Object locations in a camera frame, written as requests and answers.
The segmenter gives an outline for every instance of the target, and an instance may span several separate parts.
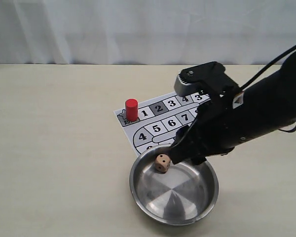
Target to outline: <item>black cable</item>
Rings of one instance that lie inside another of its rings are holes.
[[[284,53],[279,55],[278,57],[274,58],[271,62],[266,64],[257,74],[255,74],[250,80],[248,80],[242,87],[240,87],[241,90],[244,90],[247,88],[251,83],[253,83],[259,76],[261,76],[262,73],[264,73],[269,67],[271,67],[273,64],[275,64],[277,61],[284,58],[286,55],[290,54],[296,50],[296,45],[291,47],[290,49],[286,50]]]
[[[291,130],[282,130],[282,129],[279,129],[279,130],[282,131],[282,132],[293,133],[293,132],[296,132],[296,125]]]

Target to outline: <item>dice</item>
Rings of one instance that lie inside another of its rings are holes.
[[[170,163],[171,163],[171,160],[167,155],[160,154],[157,156],[156,160],[154,161],[154,167],[159,172],[165,173],[168,171]]]

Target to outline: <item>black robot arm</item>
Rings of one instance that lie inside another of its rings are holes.
[[[178,75],[179,96],[199,92],[210,99],[199,105],[191,126],[177,131],[169,151],[173,164],[185,159],[200,164],[206,157],[228,154],[240,144],[296,122],[296,51],[280,70],[245,90],[224,71],[222,64],[211,62]]]

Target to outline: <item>metal bowl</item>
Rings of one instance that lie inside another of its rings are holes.
[[[171,164],[166,173],[158,172],[154,161],[169,147],[152,147],[136,159],[130,190],[136,204],[152,219],[172,226],[189,225],[213,209],[219,192],[217,176],[208,161],[201,165],[183,161]]]

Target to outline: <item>bowl rim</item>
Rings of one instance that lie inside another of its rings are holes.
[[[218,195],[219,195],[219,183],[218,183],[218,178],[216,175],[216,172],[214,171],[214,168],[211,166],[211,164],[207,161],[203,162],[203,164],[206,164],[208,166],[208,168],[211,171],[212,177],[214,179],[214,196],[212,198],[212,201],[210,202],[210,204],[208,205],[208,207],[202,212],[200,213],[198,216],[193,217],[191,219],[188,220],[184,220],[184,221],[180,221],[180,222],[173,222],[170,223],[168,220],[165,220],[155,214],[153,214],[152,212],[150,212],[149,210],[147,210],[147,208],[144,207],[144,205],[140,202],[140,199],[135,191],[135,186],[134,186],[134,172],[136,170],[136,167],[138,165],[138,163],[146,156],[147,153],[149,153],[151,150],[155,150],[156,148],[160,148],[160,147],[169,147],[170,144],[161,144],[161,145],[157,145],[154,146],[146,151],[144,151],[143,153],[141,153],[137,159],[135,160],[135,162],[132,165],[131,171],[130,171],[130,175],[129,175],[129,186],[130,186],[130,191],[131,194],[133,196],[133,199],[135,201],[135,203],[137,204],[137,206],[150,218],[163,223],[163,224],[167,224],[167,225],[171,225],[171,226],[184,226],[184,225],[189,225],[189,224],[193,224],[196,221],[199,221],[201,219],[203,219],[205,216],[207,216],[212,209],[214,208],[217,200],[218,200]]]

